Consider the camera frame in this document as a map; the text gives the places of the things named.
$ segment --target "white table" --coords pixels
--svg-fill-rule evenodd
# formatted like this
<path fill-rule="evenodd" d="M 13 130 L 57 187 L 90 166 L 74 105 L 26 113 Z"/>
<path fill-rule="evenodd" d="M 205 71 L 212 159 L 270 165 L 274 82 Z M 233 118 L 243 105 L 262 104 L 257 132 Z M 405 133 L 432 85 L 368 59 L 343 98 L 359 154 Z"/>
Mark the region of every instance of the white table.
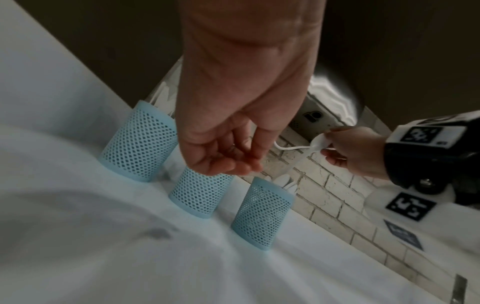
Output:
<path fill-rule="evenodd" d="M 292 211 L 270 251 L 251 246 L 230 229 L 239 178 L 204 220 L 168 199 L 178 151 L 152 183 L 100 151 L 0 126 L 2 304 L 441 303 Z"/>

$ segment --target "hand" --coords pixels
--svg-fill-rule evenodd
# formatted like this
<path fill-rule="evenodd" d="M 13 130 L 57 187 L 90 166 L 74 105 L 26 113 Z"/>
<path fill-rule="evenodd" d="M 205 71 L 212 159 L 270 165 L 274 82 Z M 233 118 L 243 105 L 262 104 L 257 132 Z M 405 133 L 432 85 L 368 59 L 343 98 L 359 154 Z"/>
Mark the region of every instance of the hand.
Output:
<path fill-rule="evenodd" d="M 389 179 L 384 163 L 386 137 L 366 127 L 333 129 L 325 136 L 332 141 L 332 149 L 321 151 L 327 162 L 355 175 Z"/>
<path fill-rule="evenodd" d="M 187 165 L 245 175 L 307 93 L 325 0 L 180 0 L 184 55 L 175 119 Z M 257 129 L 249 141 L 250 123 Z"/>

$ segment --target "dark background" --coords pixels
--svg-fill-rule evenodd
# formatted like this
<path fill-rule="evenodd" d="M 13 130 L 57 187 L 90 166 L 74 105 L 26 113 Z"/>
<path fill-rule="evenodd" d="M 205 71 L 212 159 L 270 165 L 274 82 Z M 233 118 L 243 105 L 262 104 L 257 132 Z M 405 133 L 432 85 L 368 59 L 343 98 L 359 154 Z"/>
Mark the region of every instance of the dark background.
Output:
<path fill-rule="evenodd" d="M 175 1 L 17 0 L 134 105 L 182 55 Z M 480 109 L 480 2 L 330 0 L 320 54 L 387 125 Z"/>

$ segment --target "perforated pattern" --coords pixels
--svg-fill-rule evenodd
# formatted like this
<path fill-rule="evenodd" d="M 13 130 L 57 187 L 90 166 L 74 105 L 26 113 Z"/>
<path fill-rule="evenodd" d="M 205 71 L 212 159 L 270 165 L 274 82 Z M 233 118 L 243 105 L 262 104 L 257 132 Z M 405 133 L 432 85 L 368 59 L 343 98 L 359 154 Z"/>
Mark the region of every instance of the perforated pattern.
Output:
<path fill-rule="evenodd" d="M 136 107 L 110 140 L 101 158 L 138 180 L 149 181 L 176 145 L 175 129 Z"/>
<path fill-rule="evenodd" d="M 267 249 L 274 241 L 291 205 L 292 202 L 253 183 L 231 227 L 240 235 L 250 238 L 257 247 Z"/>
<path fill-rule="evenodd" d="M 232 175 L 225 174 L 205 176 L 187 168 L 170 193 L 170 197 L 176 198 L 174 201 L 176 204 L 184 204 L 195 210 L 194 215 L 210 217 L 233 178 Z"/>

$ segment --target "blue mesh basket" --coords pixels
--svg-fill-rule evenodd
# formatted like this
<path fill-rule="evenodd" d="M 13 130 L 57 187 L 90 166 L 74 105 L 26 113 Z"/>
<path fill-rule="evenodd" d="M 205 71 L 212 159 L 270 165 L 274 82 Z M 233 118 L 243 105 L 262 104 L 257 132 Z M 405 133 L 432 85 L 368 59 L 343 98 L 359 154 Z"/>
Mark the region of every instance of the blue mesh basket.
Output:
<path fill-rule="evenodd" d="M 99 161 L 118 174 L 148 182 L 177 143 L 175 121 L 151 104 L 139 101 Z"/>
<path fill-rule="evenodd" d="M 201 218 L 209 218 L 233 178 L 233 175 L 226 174 L 205 176 L 186 168 L 168 197 L 186 212 Z"/>
<path fill-rule="evenodd" d="M 294 200 L 293 194 L 256 177 L 231 228 L 253 246 L 268 250 Z"/>

